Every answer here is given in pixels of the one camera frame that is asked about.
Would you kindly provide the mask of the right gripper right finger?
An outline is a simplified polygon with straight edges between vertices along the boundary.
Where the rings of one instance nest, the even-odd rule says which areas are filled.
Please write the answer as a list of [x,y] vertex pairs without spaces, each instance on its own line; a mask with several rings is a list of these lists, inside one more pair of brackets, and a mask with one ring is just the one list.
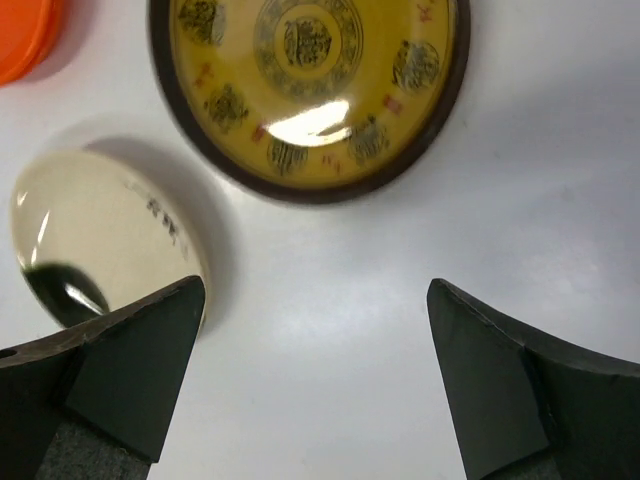
[[636,479],[639,366],[554,337],[444,279],[431,333],[469,479]]

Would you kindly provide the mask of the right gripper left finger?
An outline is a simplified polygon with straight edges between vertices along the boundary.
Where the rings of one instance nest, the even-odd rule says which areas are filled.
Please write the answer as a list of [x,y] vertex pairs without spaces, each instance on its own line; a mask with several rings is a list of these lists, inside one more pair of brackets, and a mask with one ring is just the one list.
[[4,479],[145,479],[204,312],[188,276],[126,307],[1,351]]

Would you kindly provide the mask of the cream plate with dark spot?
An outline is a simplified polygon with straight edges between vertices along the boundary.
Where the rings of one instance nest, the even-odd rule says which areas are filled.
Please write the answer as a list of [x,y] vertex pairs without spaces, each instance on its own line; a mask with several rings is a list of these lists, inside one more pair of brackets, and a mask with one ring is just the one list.
[[26,283],[62,328],[187,276],[210,283],[183,209],[139,170],[90,150],[51,151],[23,170],[10,231]]

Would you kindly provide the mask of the yellow patterned plate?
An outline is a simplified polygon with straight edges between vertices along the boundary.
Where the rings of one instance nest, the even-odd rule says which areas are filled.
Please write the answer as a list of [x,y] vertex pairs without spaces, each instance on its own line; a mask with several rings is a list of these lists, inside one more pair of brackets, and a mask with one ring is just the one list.
[[152,1],[159,87],[215,168],[266,197],[367,195],[437,139],[463,84],[467,1]]

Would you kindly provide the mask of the orange plastic plate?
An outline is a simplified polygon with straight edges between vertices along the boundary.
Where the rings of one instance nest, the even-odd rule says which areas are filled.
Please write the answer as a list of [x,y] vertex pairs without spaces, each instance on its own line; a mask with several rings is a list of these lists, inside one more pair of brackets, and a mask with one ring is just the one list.
[[56,45],[67,1],[1,0],[1,86],[41,64]]

